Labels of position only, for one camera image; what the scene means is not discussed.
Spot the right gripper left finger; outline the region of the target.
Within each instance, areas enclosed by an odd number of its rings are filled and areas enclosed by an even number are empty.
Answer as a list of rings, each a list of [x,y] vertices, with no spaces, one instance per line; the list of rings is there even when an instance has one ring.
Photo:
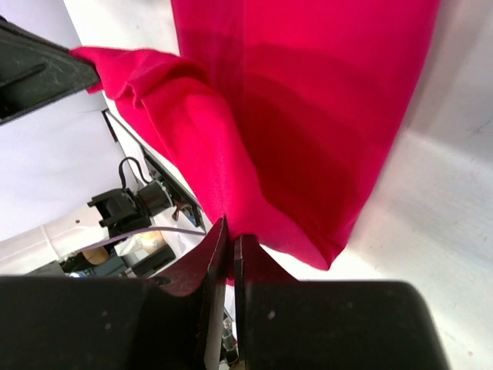
[[[1,279],[3,369],[216,369],[228,225],[154,277]]]

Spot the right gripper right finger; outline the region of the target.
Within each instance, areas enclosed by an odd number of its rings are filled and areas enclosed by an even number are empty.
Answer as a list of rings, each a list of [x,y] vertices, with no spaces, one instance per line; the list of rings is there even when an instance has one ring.
[[[446,369],[428,307],[403,281],[298,281],[254,236],[234,243],[248,369]]]

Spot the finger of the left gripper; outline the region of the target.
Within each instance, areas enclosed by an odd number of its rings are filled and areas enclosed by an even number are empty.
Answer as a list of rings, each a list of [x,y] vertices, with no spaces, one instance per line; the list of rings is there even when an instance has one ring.
[[[1,18],[1,124],[100,83],[95,66]]]

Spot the red t shirt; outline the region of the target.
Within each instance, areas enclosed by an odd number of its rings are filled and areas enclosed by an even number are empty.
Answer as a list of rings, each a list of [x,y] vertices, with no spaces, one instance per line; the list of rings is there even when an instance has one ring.
[[[424,65],[436,1],[174,1],[179,54],[84,46],[95,91],[211,221],[321,270],[346,247]]]

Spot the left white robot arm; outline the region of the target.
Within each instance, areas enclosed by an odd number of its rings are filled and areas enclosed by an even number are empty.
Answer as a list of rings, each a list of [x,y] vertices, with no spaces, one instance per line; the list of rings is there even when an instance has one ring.
[[[29,274],[106,239],[89,200],[119,185],[102,94],[81,91],[1,127],[1,273]]]

